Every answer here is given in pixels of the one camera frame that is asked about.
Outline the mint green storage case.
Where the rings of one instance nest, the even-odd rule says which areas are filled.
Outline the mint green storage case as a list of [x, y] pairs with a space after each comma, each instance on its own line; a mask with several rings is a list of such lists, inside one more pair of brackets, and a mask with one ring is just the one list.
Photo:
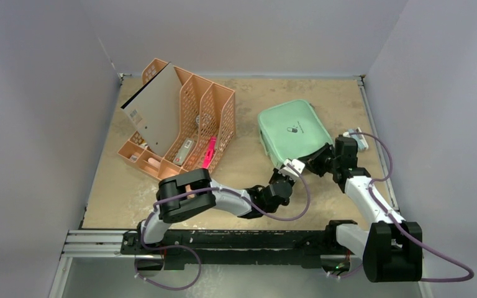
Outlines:
[[295, 99], [265, 109], [258, 115], [260, 141], [274, 167], [334, 143], [311, 104]]

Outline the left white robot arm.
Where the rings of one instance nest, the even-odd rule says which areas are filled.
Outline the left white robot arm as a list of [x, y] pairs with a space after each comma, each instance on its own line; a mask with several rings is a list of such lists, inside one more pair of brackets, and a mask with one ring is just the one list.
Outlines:
[[294, 170], [274, 169], [266, 186], [245, 189], [227, 187], [212, 179], [207, 169], [195, 169], [158, 183], [153, 211], [142, 221], [136, 246], [146, 254], [156, 252], [172, 224], [184, 222], [207, 210], [217, 209], [242, 219], [274, 217], [288, 205], [299, 179]]

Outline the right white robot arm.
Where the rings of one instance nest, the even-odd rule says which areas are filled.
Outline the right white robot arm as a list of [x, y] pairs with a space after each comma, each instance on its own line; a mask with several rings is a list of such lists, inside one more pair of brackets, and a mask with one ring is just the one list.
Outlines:
[[338, 253], [343, 248], [361, 259], [371, 282], [416, 282], [422, 277], [422, 229], [406, 221], [390, 208], [370, 172], [358, 165], [358, 144], [339, 135], [310, 155], [299, 158], [310, 172], [323, 177], [329, 173], [334, 183], [358, 207], [369, 223], [361, 229], [352, 220], [331, 220], [325, 228], [324, 245]]

